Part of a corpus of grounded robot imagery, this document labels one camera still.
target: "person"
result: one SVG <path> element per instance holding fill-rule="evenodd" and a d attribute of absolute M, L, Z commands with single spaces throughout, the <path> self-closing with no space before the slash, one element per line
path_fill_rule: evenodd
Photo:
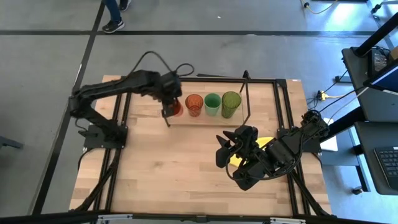
<path fill-rule="evenodd" d="M 112 34 L 119 29 L 124 27 L 124 22 L 120 15 L 120 12 L 124 12 L 129 7 L 131 0 L 120 0 L 120 5 L 118 6 L 116 0 L 102 0 L 105 6 L 108 8 L 111 14 L 111 20 L 102 27 L 102 30 L 107 34 Z"/>

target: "red cup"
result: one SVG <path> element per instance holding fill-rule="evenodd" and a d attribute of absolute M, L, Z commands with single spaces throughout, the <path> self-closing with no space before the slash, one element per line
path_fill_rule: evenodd
<path fill-rule="evenodd" d="M 191 94 L 185 99 L 185 106 L 187 106 L 190 116 L 197 117 L 203 106 L 203 98 L 197 94 Z"/>

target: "sneaker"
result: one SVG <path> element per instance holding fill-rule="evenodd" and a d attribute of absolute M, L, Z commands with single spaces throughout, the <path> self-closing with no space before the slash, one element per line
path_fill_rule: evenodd
<path fill-rule="evenodd" d="M 123 20 L 120 20 L 118 23 L 109 21 L 108 24 L 102 27 L 102 31 L 104 31 L 106 34 L 112 34 L 117 30 L 122 29 L 123 27 L 124 27 Z"/>
<path fill-rule="evenodd" d="M 120 3 L 120 5 L 119 5 L 120 11 L 121 11 L 121 12 L 126 11 L 126 10 L 129 8 L 130 4 L 131 4 L 131 0 L 128 0 L 127 4 L 126 4 L 125 6 L 123 6 L 123 5 Z"/>

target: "plastic cup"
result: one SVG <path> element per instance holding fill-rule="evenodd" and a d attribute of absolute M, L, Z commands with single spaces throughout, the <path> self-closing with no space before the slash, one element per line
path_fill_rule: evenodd
<path fill-rule="evenodd" d="M 236 109 L 242 103 L 242 98 L 238 93 L 229 91 L 224 93 L 222 99 L 223 105 L 221 107 L 221 115 L 224 118 L 231 118 Z"/>
<path fill-rule="evenodd" d="M 205 109 L 208 116 L 216 116 L 221 105 L 221 97 L 216 93 L 207 94 L 205 97 Z"/>
<path fill-rule="evenodd" d="M 197 117 L 203 107 L 203 98 L 197 94 L 191 94 L 185 99 L 185 106 L 187 106 L 190 116 Z"/>

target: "computer monitor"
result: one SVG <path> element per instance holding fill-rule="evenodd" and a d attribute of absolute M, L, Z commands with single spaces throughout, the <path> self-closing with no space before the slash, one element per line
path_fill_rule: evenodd
<path fill-rule="evenodd" d="M 398 59 L 389 63 L 374 77 L 366 80 L 363 85 L 398 95 Z"/>

